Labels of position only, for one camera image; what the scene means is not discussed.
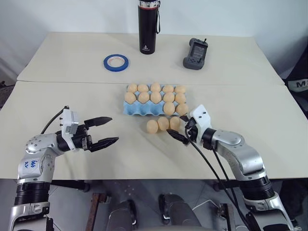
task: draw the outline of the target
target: egg carton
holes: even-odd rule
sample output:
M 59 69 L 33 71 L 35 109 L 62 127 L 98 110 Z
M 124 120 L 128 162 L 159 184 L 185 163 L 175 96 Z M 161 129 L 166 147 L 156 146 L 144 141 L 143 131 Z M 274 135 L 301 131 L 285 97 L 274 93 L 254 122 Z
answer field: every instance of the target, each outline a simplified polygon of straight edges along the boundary
M 140 94 L 139 91 L 136 91 L 134 93 L 136 95 L 136 98 L 138 99 L 138 95 Z M 151 100 L 149 100 L 146 103 L 141 103 L 138 100 L 136 100 L 133 104 L 129 104 L 126 101 L 124 101 L 123 103 L 123 107 L 124 107 L 124 111 L 123 113 L 126 115 L 141 115 L 141 116 L 145 116 L 145 115 L 154 115 L 154 116 L 159 116 L 159 115 L 165 115 L 165 112 L 163 110 L 164 108 L 164 104 L 165 102 L 163 101 L 163 96 L 164 96 L 164 92 L 160 91 L 160 95 L 162 96 L 162 100 L 161 102 L 159 102 L 158 104 L 153 103 Z M 174 106 L 177 107 L 178 103 L 177 102 L 173 102 Z

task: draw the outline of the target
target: tape roll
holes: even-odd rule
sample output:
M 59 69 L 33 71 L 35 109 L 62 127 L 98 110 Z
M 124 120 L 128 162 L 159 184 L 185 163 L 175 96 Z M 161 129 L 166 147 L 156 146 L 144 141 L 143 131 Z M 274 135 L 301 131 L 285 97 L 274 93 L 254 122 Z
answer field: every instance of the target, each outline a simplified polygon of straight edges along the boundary
M 110 62 L 111 62 L 112 60 L 114 60 L 114 59 L 120 59 L 120 60 L 122 60 L 122 61 L 124 62 L 123 65 L 122 65 L 122 66 L 117 66 L 117 67 L 110 66 Z M 115 72 L 117 72 L 117 71 L 123 71 L 123 70 L 125 70 L 125 69 L 128 67 L 128 58 L 125 57 L 125 56 L 122 55 L 122 54 L 111 54 L 111 55 L 108 55 L 108 56 L 104 59 L 103 63 L 104 63 L 105 68 L 106 68 L 107 70 L 109 70 L 109 71 L 115 71 Z

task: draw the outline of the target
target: egg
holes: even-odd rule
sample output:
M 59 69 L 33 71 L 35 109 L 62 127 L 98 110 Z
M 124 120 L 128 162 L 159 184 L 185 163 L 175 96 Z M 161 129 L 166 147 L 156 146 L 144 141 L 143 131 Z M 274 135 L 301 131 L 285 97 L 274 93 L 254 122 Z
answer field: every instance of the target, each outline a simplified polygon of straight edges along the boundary
M 175 93 L 185 93 L 186 92 L 186 87 L 182 85 L 178 85 L 174 89 Z
M 172 92 L 168 92 L 164 95 L 163 100 L 165 102 L 173 102 L 174 101 L 174 94 Z
M 174 116 L 170 119 L 170 128 L 172 130 L 178 131 L 180 129 L 180 118 Z
M 141 102 L 142 104 L 148 102 L 150 99 L 149 93 L 147 92 L 141 92 L 138 96 L 138 101 Z
M 156 122 L 156 120 L 149 120 L 146 123 L 146 130 L 148 131 L 148 133 L 150 134 L 155 134 L 158 131 L 158 123 Z
M 158 104 L 159 102 L 161 102 L 162 100 L 162 96 L 158 91 L 153 91 L 151 93 L 151 101 L 155 104 Z
M 149 87 L 146 84 L 139 84 L 138 85 L 138 91 L 139 92 L 148 92 Z
M 172 85 L 165 85 L 163 88 L 163 92 L 167 93 L 167 92 L 173 92 L 174 88 Z
M 135 93 L 137 91 L 137 84 L 132 83 L 127 87 L 127 92 Z
M 159 85 L 159 83 L 155 82 L 151 85 L 151 91 L 158 91 L 160 92 L 161 91 L 161 87 Z
M 159 129 L 166 131 L 169 128 L 169 120 L 166 117 L 160 117 L 157 121 Z
M 135 101 L 136 101 L 136 96 L 134 93 L 131 93 L 131 92 L 126 92 L 125 93 L 125 96 L 124 96 L 124 99 L 127 103 L 129 104 L 133 104 Z
M 171 102 L 167 102 L 164 104 L 164 113 L 168 116 L 172 115 L 175 111 L 175 106 Z
M 186 96 L 184 93 L 178 93 L 175 95 L 175 102 L 181 104 L 181 103 L 186 103 Z
M 186 113 L 188 113 L 188 105 L 186 103 L 181 103 L 177 106 L 176 112 L 180 115 L 183 116 Z

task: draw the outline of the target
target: tabletop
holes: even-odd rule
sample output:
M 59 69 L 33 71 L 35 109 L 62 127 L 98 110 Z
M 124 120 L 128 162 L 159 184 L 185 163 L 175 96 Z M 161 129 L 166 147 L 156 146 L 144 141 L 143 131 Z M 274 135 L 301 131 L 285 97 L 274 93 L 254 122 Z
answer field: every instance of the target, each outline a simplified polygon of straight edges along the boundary
M 207 38 L 201 70 L 183 67 L 191 38 Z M 129 60 L 122 72 L 103 66 L 110 54 Z M 138 34 L 50 33 L 18 80 L 34 82 L 283 85 L 252 37 L 157 35 L 156 51 L 139 52 Z
M 262 156 L 270 178 L 308 177 L 308 123 L 285 86 L 186 85 L 187 104 L 203 104 L 212 126 L 237 132 Z M 40 83 L 18 81 L 0 111 L 1 178 L 16 178 L 25 143 L 38 135 L 64 106 L 84 120 L 113 120 L 90 128 L 93 141 L 119 136 L 112 146 L 90 153 L 69 151 L 56 158 L 54 179 L 214 179 L 191 145 L 185 147 L 166 132 L 148 134 L 152 116 L 123 114 L 126 84 Z M 60 130 L 54 121 L 47 133 Z M 214 155 L 202 149 L 224 176 Z M 231 179 L 228 163 L 222 163 Z

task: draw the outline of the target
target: black cable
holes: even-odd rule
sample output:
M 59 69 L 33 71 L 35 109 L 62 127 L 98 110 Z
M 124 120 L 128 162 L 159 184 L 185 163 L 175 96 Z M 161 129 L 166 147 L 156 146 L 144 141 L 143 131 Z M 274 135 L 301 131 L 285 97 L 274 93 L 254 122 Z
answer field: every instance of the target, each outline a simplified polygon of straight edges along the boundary
M 236 207 L 237 212 L 239 213 L 243 223 L 245 224 L 245 226 L 248 228 L 248 230 L 250 230 L 250 227 L 248 225 L 248 222 L 245 219 L 245 216 L 243 215 L 243 213 L 241 212 L 240 208 L 238 207 L 238 205 L 235 203 L 235 201 L 232 199 L 232 197 L 230 196 L 229 192 L 227 191 L 225 185 L 223 184 L 222 180 L 219 178 L 218 174 L 216 173 L 216 171 L 214 170 L 214 168 L 212 167 L 212 165 L 210 164 L 210 162 L 208 161 L 208 159 L 204 156 L 204 154 L 202 153 L 202 151 L 197 147 L 197 145 L 195 145 L 193 143 L 193 141 L 191 140 L 191 138 L 188 135 L 187 132 L 187 128 L 185 128 L 185 135 L 186 138 L 188 139 L 188 141 L 192 144 L 192 146 L 198 151 L 198 153 L 202 156 L 202 158 L 205 160 L 205 162 L 207 163 L 207 165 L 210 167 L 210 169 L 212 170 L 212 172 L 214 173 L 215 177 L 217 178 L 217 180 L 219 181 L 219 183 L 221 184 L 223 190 L 225 191 L 226 195 L 229 197 L 229 199 L 231 200 L 231 202 L 233 203 L 233 205 Z
M 220 159 L 218 158 L 218 155 L 217 155 L 215 149 L 213 148 L 212 151 L 213 151 L 213 153 L 214 153 L 214 155 L 215 155 L 215 157 L 216 157 L 216 159 L 217 159 L 217 161 L 218 161 L 218 163 L 219 163 L 219 166 L 220 166 L 220 168 L 221 168 L 223 174 L 224 174 L 225 177 L 226 177 L 227 182 L 230 182 L 230 179 L 229 179 L 229 177 L 228 177 L 228 175 L 227 175 L 227 173 L 226 173 L 226 171 L 225 171 L 225 168 L 222 166 L 221 161 L 220 161 Z M 238 203 L 238 201 L 237 201 L 237 198 L 236 198 L 234 189 L 233 189 L 233 187 L 230 187 L 230 189 L 231 189 L 231 193 L 232 193 L 232 195 L 233 195 L 234 201 L 235 201 L 235 203 L 236 203 L 237 206 L 238 206 L 239 203 Z
M 49 125 L 59 116 L 62 114 L 63 109 L 68 108 L 67 106 L 65 106 L 64 108 L 61 109 L 61 111 L 59 111 L 53 118 L 51 118 L 51 120 L 46 124 L 46 126 L 44 127 L 43 131 L 41 132 L 41 134 L 44 134 L 45 131 L 47 130 L 47 128 L 49 127 Z

